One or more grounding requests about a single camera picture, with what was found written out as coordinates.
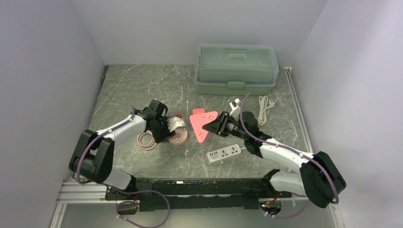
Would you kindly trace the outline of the round pink socket hub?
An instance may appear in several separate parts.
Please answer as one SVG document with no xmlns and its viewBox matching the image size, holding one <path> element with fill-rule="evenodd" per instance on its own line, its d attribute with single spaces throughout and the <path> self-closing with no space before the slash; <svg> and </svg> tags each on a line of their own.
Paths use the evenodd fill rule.
<svg viewBox="0 0 403 228">
<path fill-rule="evenodd" d="M 168 142 L 174 146 L 180 146 L 186 143 L 188 139 L 188 131 L 186 128 L 175 130 L 175 135 L 168 139 Z"/>
</svg>

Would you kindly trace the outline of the white power strip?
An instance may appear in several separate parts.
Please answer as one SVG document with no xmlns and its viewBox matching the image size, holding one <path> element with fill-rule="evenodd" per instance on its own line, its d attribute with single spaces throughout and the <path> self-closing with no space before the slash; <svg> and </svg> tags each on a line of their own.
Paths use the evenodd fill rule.
<svg viewBox="0 0 403 228">
<path fill-rule="evenodd" d="M 208 152 L 207 158 L 209 162 L 217 162 L 241 154 L 241 151 L 242 149 L 240 148 L 240 146 L 238 144 L 234 144 L 215 151 Z"/>
</svg>

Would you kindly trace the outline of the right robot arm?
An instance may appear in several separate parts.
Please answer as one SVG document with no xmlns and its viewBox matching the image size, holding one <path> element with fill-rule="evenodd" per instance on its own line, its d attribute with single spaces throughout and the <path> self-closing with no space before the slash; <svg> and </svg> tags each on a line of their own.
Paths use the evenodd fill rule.
<svg viewBox="0 0 403 228">
<path fill-rule="evenodd" d="M 267 197 L 290 192 L 306 196 L 314 205 L 325 208 L 330 203 L 337 204 L 339 194 L 346 188 L 344 178 L 327 153 L 312 154 L 280 143 L 260 130 L 251 112 L 242 112 L 235 119 L 224 111 L 216 120 L 203 125 L 203 129 L 221 137 L 241 138 L 249 153 L 292 170 L 292 173 L 272 170 L 262 178 L 262 192 Z"/>
</svg>

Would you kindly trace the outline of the pink triangular socket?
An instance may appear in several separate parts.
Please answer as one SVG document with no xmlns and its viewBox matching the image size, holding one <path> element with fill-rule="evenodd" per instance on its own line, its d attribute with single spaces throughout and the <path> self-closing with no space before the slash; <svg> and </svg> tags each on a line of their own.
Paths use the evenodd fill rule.
<svg viewBox="0 0 403 228">
<path fill-rule="evenodd" d="M 216 120 L 218 115 L 217 111 L 206 112 L 204 108 L 193 109 L 189 120 L 198 143 L 205 143 L 209 134 L 209 131 L 204 130 L 202 127 Z"/>
</svg>

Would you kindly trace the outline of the pink plug adapter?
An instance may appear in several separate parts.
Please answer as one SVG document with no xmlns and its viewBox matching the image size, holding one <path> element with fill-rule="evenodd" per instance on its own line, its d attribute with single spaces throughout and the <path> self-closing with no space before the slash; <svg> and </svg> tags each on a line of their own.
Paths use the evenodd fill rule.
<svg viewBox="0 0 403 228">
<path fill-rule="evenodd" d="M 204 108 L 196 108 L 192 110 L 192 114 L 196 115 L 196 114 L 202 114 L 205 113 L 205 109 Z"/>
</svg>

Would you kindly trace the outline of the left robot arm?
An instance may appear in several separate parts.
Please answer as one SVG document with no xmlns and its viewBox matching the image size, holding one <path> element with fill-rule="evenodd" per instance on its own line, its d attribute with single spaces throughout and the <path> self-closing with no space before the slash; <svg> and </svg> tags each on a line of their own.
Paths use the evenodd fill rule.
<svg viewBox="0 0 403 228">
<path fill-rule="evenodd" d="M 76 174 L 80 184 L 95 182 L 114 188 L 122 198 L 136 195 L 136 177 L 113 166 L 114 151 L 122 143 L 147 131 L 156 143 L 167 141 L 175 135 L 169 128 L 168 107 L 156 100 L 142 110 L 132 108 L 120 122 L 99 131 L 81 133 L 69 169 Z"/>
</svg>

